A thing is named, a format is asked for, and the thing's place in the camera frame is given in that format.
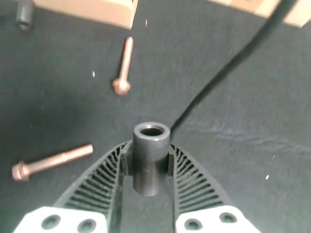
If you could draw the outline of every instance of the bolt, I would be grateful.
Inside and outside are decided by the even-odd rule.
[[[12,167],[12,176],[15,181],[28,181],[29,176],[38,171],[43,171],[48,168],[58,166],[60,164],[82,158],[92,153],[93,146],[89,144],[83,147],[79,147],[67,152],[54,155],[38,162],[34,162],[32,164],[25,164],[23,161],[21,161]]]
[[[126,95],[127,92],[131,89],[131,85],[127,81],[127,76],[131,63],[132,51],[133,51],[133,38],[128,37],[125,41],[119,78],[115,79],[112,84],[115,89],[115,93],[117,95]]]

